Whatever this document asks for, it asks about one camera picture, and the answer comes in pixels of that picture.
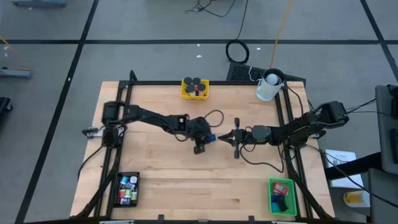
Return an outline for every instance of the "wooden tabletop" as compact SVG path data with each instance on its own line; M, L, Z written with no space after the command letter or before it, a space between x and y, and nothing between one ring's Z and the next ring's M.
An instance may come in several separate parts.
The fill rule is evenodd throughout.
M308 111L303 83L290 82L288 85L300 95L304 110ZM116 99L117 87L118 82L103 82L93 126L102 125L103 103ZM179 85L134 85L130 103L164 115L187 113L191 118L221 110L225 119L223 125L212 128L216 136L234 129L235 117L240 118L241 128L255 124L279 126L275 101L259 100L254 94L255 89L256 86L249 85L210 85L207 100L190 101L181 99ZM280 94L285 121L288 121L283 93ZM290 100L294 116L301 116L297 97L290 94ZM215 125L220 118L214 113L207 120ZM318 147L316 140L308 143ZM90 139L85 159L100 144L100 138ZM242 159L234 159L234 149L223 141L207 144L206 152L199 155L194 155L194 145L193 141L178 142L173 135L149 124L129 124L119 171L141 173L139 203L136 208L114 208L112 218L153 220L163 214L166 220L247 220L250 215L256 220L294 219L274 216L269 211L268 179L288 178L286 169L281 174L269 166L252 166ZM274 146L258 145L253 152L243 153L250 161L268 162L282 168ZM309 147L301 149L301 153L309 190L326 212L334 216L320 154ZM70 215L80 212L98 188L104 155L105 150L102 150L83 168ZM107 190L102 215L108 195ZM298 187L297 195L302 217L306 217Z

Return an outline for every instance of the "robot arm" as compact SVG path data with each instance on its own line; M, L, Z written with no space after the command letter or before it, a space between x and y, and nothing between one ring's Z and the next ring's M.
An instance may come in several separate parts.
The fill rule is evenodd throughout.
M128 110L123 119L118 119L121 106L127 107ZM112 144L112 142L117 142L115 139L117 139L118 132L115 131L115 126L136 121L158 126L169 134L185 136L185 139L177 138L179 141L195 140L196 146L193 148L195 154L204 152L205 144L215 140L215 136L211 133L210 125L204 117L189 119L187 114L164 116L145 110L137 105L126 105L123 102L110 101L104 104L103 109L102 123L105 126L103 143Z
M239 159L240 144L269 143L271 146L277 146L284 141L289 141L289 145L293 147L304 147L311 135L319 134L321 137L325 134L323 129L341 127L348 120L343 104L332 101L320 105L282 127L254 125L251 131L246 131L239 129L239 118L235 118L235 130L218 137L218 139L234 146L234 157Z

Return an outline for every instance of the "white cup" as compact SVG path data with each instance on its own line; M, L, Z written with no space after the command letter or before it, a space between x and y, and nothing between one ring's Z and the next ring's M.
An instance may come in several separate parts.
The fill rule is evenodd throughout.
M266 78L268 75L276 75L278 81L275 85L267 83ZM270 68L266 70L259 83L257 85L256 94L257 97L262 101L270 101L279 92L280 88L284 85L284 74L282 71L276 68Z

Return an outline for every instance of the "yellow container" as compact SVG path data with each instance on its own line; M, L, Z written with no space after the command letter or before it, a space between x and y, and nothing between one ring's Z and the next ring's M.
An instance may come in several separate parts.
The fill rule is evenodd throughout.
M181 91L180 96L186 100L205 100L209 97L209 80L200 80L200 83L205 84L205 96L190 96L189 93L185 91L185 87L187 85L184 83L184 80L181 81Z

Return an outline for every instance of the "green basket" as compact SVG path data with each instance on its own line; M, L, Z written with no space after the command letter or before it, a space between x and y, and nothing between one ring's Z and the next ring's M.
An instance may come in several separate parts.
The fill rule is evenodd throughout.
M272 184L274 182L280 182L283 185L286 185L289 188L289 193L285 196L285 202L287 206L287 210L284 212L272 211L272 202L271 202L271 195L273 193ZM273 215L285 215L285 216L296 216L297 215L297 208L296 208L296 198L294 197L294 182L290 179L278 179L272 178L269 179L268 185L268 195L269 195L269 210Z

